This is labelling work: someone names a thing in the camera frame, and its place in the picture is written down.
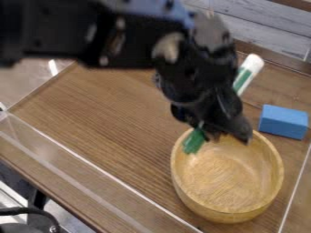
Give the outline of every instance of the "blue block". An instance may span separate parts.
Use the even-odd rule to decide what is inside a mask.
[[[303,139],[307,132],[307,113],[281,106],[265,105],[259,122],[259,131]]]

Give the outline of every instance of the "black cable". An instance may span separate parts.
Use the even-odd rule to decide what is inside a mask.
[[[58,219],[44,210],[36,208],[0,208],[0,216],[16,216],[22,214],[36,214],[47,217],[55,226],[55,233],[62,233],[62,226]]]

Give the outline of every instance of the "green marker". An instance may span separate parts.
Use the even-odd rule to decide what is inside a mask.
[[[249,55],[238,70],[238,77],[234,83],[234,89],[239,96],[243,94],[253,79],[257,77],[263,67],[265,61],[262,60],[262,58],[255,54]],[[202,130],[203,125],[205,122],[201,122],[199,127],[191,132],[191,134],[183,141],[183,152],[187,155],[195,154],[206,142],[205,133]]]

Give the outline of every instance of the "round wooden bowl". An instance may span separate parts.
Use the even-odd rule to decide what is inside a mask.
[[[171,154],[173,183],[187,207],[203,218],[238,223],[261,215],[282,187],[285,167],[279,153],[263,135],[245,146],[231,136],[183,153],[179,138]]]

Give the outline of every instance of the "wooden table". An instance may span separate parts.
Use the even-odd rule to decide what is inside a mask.
[[[11,129],[3,127],[2,159],[98,232],[199,229],[210,233],[275,233],[281,225],[299,226],[311,208],[303,214],[290,213],[286,225],[282,220],[311,132],[303,141],[266,135],[286,168],[278,199],[251,222],[214,224],[187,209],[171,185],[170,151],[187,126],[173,119],[170,103],[155,89],[151,75],[151,71],[90,71],[78,65],[67,68],[11,109],[16,117],[55,141],[12,116],[6,120],[15,126],[18,142],[4,136]],[[263,104],[311,113],[310,90],[309,75],[267,64],[243,96],[254,128]],[[309,232],[310,226],[306,222],[299,232]]]

